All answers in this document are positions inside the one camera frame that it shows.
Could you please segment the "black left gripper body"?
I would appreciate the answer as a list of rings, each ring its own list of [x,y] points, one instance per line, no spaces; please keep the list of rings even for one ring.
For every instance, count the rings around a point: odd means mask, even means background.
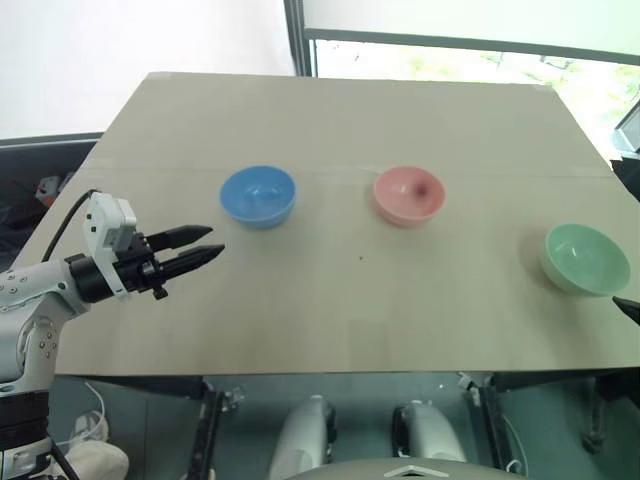
[[[130,245],[117,252],[116,258],[114,268],[128,292],[151,290],[156,300],[168,296],[160,262],[142,233],[135,233]]]

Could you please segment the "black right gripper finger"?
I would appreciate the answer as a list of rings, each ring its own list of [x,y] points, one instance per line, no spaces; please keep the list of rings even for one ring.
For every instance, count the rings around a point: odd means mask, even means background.
[[[635,324],[640,325],[640,303],[623,299],[617,296],[612,298],[613,303]]]

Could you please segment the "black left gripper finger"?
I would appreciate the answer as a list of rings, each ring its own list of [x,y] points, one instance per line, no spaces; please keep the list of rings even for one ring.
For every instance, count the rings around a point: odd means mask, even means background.
[[[183,225],[148,236],[147,244],[152,251],[174,250],[192,244],[212,231],[209,226]]]
[[[160,263],[159,277],[167,281],[199,269],[216,259],[225,249],[224,244],[194,247],[176,257]]]

